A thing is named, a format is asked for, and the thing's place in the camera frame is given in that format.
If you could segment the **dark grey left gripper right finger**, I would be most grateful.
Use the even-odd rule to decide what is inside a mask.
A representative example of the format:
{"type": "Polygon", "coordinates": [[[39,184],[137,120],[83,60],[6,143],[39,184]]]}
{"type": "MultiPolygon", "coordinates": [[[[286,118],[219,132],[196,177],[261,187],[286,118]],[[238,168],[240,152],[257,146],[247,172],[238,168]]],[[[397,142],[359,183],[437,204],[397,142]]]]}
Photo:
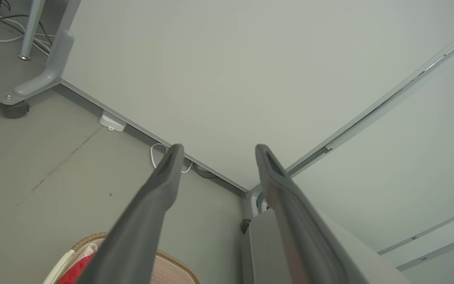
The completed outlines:
{"type": "Polygon", "coordinates": [[[265,144],[255,148],[263,194],[274,210],[292,284],[348,284],[341,247],[265,144]]]}

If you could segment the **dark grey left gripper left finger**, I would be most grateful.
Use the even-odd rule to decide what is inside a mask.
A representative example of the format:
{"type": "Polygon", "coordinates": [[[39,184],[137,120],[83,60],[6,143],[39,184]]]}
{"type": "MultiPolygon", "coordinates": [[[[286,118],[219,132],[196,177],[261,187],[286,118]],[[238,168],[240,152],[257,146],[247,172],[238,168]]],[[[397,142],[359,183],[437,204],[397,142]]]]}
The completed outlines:
{"type": "Polygon", "coordinates": [[[151,284],[164,216],[177,198],[183,161],[183,145],[172,145],[110,230],[77,284],[151,284]]]}

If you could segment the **beige perforated laundry basket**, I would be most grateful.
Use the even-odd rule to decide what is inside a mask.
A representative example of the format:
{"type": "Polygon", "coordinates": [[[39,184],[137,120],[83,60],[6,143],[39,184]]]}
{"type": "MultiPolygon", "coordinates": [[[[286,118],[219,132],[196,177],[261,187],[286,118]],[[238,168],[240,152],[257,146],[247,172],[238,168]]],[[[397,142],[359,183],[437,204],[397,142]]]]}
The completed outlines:
{"type": "MultiPolygon", "coordinates": [[[[76,243],[55,264],[43,284],[56,284],[59,278],[81,259],[82,252],[89,244],[96,243],[98,248],[107,237],[106,232],[89,235],[76,243]]],[[[150,284],[200,284],[191,268],[170,254],[158,250],[155,256],[150,284]]]]}

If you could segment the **light grey panel foot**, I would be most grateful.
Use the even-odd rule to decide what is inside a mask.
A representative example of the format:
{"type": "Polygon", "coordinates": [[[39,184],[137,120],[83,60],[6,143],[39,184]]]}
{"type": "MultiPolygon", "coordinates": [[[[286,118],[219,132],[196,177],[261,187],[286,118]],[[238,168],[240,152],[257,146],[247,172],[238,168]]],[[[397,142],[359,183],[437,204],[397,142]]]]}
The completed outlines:
{"type": "Polygon", "coordinates": [[[268,209],[269,206],[263,194],[262,185],[257,185],[247,192],[247,206],[251,219],[268,209]]]}

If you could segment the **red baseball jersey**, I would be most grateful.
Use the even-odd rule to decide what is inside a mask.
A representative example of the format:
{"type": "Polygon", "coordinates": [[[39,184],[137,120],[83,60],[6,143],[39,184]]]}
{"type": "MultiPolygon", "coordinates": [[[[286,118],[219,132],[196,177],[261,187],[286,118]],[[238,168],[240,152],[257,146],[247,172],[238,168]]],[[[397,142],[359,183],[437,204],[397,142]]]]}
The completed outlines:
{"type": "Polygon", "coordinates": [[[74,265],[59,278],[56,284],[76,284],[77,279],[79,278],[83,270],[87,267],[88,263],[94,255],[95,253],[92,253],[88,256],[81,257],[80,260],[75,262],[74,265]]]}

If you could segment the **white power adapter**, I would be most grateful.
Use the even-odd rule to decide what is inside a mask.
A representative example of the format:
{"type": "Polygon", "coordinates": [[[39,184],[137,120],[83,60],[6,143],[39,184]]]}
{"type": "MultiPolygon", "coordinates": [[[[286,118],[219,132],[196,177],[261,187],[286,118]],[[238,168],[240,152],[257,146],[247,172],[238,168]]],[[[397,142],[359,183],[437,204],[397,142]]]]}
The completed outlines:
{"type": "Polygon", "coordinates": [[[103,110],[99,118],[99,124],[109,131],[123,132],[127,126],[126,122],[103,110]]]}

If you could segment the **white partition panel with rails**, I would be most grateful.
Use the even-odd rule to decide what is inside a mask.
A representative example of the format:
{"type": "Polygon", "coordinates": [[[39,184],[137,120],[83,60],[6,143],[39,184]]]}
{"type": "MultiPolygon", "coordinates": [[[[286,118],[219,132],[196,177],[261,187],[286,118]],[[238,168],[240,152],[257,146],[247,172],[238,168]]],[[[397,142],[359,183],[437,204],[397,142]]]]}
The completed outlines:
{"type": "Polygon", "coordinates": [[[399,270],[454,249],[454,48],[294,177],[399,270]]]}

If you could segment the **large white partition panel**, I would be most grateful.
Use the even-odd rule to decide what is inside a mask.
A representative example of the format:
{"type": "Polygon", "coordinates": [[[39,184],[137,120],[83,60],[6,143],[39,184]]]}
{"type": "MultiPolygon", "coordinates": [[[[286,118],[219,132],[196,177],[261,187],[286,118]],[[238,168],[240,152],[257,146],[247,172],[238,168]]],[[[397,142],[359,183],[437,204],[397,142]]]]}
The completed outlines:
{"type": "Polygon", "coordinates": [[[454,47],[454,0],[71,0],[61,82],[239,189],[287,169],[454,47]]]}

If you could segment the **grey panel foot with caster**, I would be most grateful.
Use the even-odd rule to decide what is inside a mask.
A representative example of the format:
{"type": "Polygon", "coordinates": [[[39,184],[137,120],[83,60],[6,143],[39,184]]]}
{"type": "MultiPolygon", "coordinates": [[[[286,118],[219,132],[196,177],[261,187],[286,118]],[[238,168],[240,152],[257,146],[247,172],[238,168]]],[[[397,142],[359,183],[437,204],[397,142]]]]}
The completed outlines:
{"type": "Polygon", "coordinates": [[[70,31],[70,27],[80,3],[81,0],[69,0],[44,70],[29,81],[16,86],[11,92],[1,96],[0,111],[5,118],[16,119],[25,116],[30,110],[26,99],[60,84],[74,43],[74,35],[70,31]]]}

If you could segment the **grey metal table leg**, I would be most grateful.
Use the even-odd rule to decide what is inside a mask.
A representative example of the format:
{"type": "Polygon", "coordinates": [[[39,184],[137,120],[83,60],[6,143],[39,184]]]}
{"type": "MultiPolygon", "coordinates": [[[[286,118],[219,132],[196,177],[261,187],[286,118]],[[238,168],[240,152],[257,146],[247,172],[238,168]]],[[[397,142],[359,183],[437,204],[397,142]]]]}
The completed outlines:
{"type": "Polygon", "coordinates": [[[18,57],[24,61],[30,60],[30,52],[35,39],[36,29],[39,24],[41,13],[46,0],[32,0],[31,8],[28,14],[26,31],[24,32],[23,43],[20,47],[18,57]]]}

